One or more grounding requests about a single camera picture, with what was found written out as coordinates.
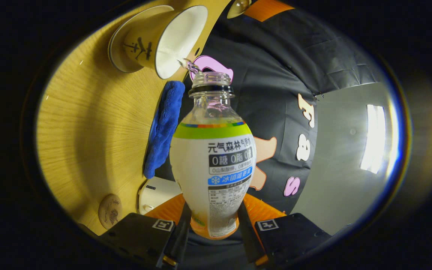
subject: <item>plastic bottle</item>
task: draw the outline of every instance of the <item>plastic bottle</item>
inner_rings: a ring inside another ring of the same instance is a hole
[[[222,72],[196,74],[189,91],[194,107],[178,125],[169,151],[174,178],[192,211],[192,229],[215,240],[238,229],[237,210],[256,166],[254,138],[231,108],[229,84]]]

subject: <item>white device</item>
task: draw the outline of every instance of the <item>white device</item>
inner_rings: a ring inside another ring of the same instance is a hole
[[[159,177],[148,179],[138,191],[139,214],[144,215],[179,194],[181,194],[181,188],[175,181]]]

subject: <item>fluorescent light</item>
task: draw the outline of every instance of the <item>fluorescent light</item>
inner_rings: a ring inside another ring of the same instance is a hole
[[[386,120],[382,106],[367,104],[367,140],[361,169],[378,173],[383,162]]]

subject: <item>pink cartoon shape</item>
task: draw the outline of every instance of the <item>pink cartoon shape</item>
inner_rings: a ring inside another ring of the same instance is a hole
[[[288,197],[290,195],[295,195],[296,192],[298,192],[299,186],[300,186],[300,178],[290,177],[286,182],[286,187],[284,188],[284,196]]]
[[[233,70],[230,68],[227,68],[223,66],[220,62],[216,61],[214,58],[207,56],[207,55],[201,55],[194,59],[193,63],[199,67],[200,70],[204,70],[205,68],[209,68],[212,71],[216,72],[224,72],[227,75],[229,75],[229,78],[231,78],[231,82],[233,82]],[[194,80],[195,74],[190,72],[191,80]]]

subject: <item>bottle label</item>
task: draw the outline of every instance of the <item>bottle label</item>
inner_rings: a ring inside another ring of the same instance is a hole
[[[207,226],[210,237],[224,237],[236,229],[236,212],[252,180],[256,147],[244,122],[200,126],[178,126],[171,142],[171,165],[193,218]]]

